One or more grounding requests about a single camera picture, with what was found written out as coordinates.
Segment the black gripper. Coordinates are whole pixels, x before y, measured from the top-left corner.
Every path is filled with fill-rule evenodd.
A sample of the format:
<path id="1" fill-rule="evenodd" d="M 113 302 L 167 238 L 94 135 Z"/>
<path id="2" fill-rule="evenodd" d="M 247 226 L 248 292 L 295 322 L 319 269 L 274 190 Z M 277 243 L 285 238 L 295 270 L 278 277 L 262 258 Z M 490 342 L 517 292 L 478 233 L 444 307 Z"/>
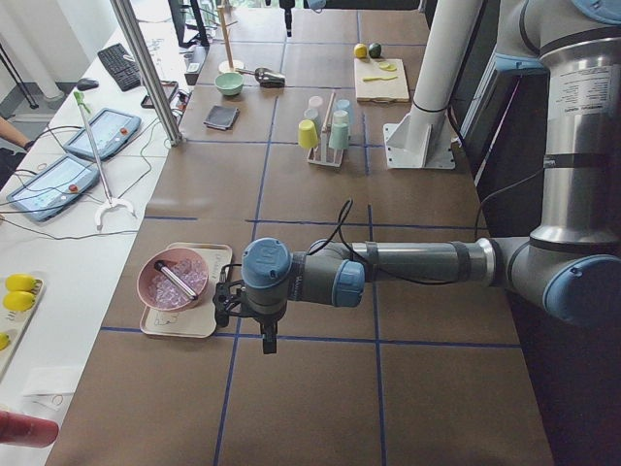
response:
<path id="1" fill-rule="evenodd" d="M 249 301 L 243 304 L 243 310 L 260 325 L 263 353 L 276 353 L 278 322 L 286 313 L 286 302 L 280 301 L 272 305 L 258 305 Z"/>

